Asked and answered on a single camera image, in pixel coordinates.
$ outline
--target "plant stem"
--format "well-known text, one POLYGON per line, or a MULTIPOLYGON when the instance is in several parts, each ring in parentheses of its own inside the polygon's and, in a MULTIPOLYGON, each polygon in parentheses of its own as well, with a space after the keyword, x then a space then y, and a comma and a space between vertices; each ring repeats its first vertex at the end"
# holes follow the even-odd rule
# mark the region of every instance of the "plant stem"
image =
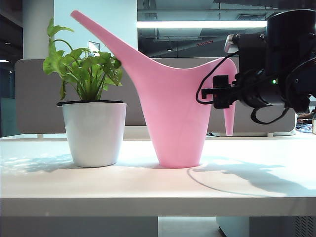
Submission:
POLYGON ((65 41, 65 40, 63 40, 63 39, 55 39, 54 42, 56 42, 56 41, 64 42, 66 45, 68 45, 68 47, 70 48, 70 50, 73 51, 73 48, 70 46, 70 44, 69 44, 67 41, 65 41))

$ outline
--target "fluorescent light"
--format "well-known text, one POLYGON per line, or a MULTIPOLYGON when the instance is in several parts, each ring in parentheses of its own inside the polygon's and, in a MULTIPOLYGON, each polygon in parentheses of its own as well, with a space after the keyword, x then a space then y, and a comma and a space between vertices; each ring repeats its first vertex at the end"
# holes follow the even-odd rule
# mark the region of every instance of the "fluorescent light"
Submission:
POLYGON ((138 21, 138 28, 263 28, 266 21, 138 21))

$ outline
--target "gray partition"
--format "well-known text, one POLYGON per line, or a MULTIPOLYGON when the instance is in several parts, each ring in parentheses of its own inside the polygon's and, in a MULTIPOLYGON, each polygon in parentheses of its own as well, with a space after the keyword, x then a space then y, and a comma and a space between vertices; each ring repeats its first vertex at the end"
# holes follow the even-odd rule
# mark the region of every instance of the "gray partition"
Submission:
MULTIPOLYGON (((178 68, 190 68, 216 58, 161 58, 157 61, 178 68)), ((238 65, 238 58, 232 58, 238 65)), ((57 74, 47 76, 42 71, 42 59, 19 60, 15 65, 17 125, 23 133, 64 133, 64 122, 59 101, 60 79, 57 74)), ((123 100, 127 103, 126 125, 146 125, 136 89, 126 72, 122 78, 123 86, 111 86, 102 99, 123 100)), ((68 86, 67 100, 79 99, 68 86)), ((252 109, 237 102, 234 135, 264 135, 267 132, 290 132, 295 126, 295 113, 290 110, 279 121, 270 125, 260 125, 250 119, 252 109)), ((270 121, 283 111, 282 106, 264 108, 258 118, 270 121)), ((208 131, 225 131, 223 110, 212 108, 208 131)))

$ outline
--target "black cable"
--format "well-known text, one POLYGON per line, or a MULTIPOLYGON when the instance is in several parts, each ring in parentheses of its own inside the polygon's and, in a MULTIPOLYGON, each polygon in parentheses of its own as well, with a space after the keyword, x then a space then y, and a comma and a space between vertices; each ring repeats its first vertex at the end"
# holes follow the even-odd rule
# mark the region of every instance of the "black cable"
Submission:
POLYGON ((286 113, 289 111, 289 108, 285 108, 283 110, 282 114, 279 117, 277 117, 276 119, 274 119, 274 120, 272 120, 270 122, 262 122, 262 121, 258 120, 257 116, 256 116, 257 111, 259 109, 262 109, 262 108, 255 108, 255 109, 253 109, 253 111, 252 111, 252 113, 250 115, 250 118, 252 119, 252 121, 254 121, 254 122, 258 123, 258 124, 263 124, 263 125, 267 125, 267 124, 273 123, 275 121, 278 121, 279 119, 283 118, 286 115, 286 113))
POLYGON ((206 79, 208 79, 208 77, 209 77, 210 75, 212 75, 213 72, 214 72, 226 59, 228 59, 229 57, 232 57, 232 56, 234 56, 234 55, 236 55, 236 54, 238 54, 238 51, 237 51, 236 53, 231 53, 231 54, 228 54, 227 56, 225 56, 225 57, 210 71, 210 73, 207 74, 207 75, 203 78, 203 80, 201 81, 201 83, 200 83, 200 85, 199 85, 199 87, 198 87, 198 89, 197 89, 197 92, 196 92, 196 100, 197 100, 197 102, 199 102, 200 104, 203 104, 203 105, 210 105, 210 104, 213 104, 213 103, 214 103, 214 101, 201 101, 201 100, 198 98, 198 94, 199 94, 199 92, 201 91, 202 86, 203 86, 204 82, 206 81, 206 79))

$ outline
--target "office background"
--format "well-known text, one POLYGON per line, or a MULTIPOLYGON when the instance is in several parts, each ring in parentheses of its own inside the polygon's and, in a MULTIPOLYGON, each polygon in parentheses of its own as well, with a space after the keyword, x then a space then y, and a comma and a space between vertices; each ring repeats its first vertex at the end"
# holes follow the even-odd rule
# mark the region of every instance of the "office background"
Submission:
MULTIPOLYGON (((263 21, 289 9, 316 9, 313 0, 2 0, 0 2, 0 136, 19 134, 16 127, 14 65, 19 59, 43 59, 47 55, 46 27, 55 24, 75 33, 60 37, 74 47, 100 42, 69 14, 81 10, 101 25, 152 58, 224 56, 225 29, 137 29, 137 21, 263 21)), ((236 29, 254 33, 264 29, 236 29)), ((107 51, 105 45, 100 49, 107 51)))

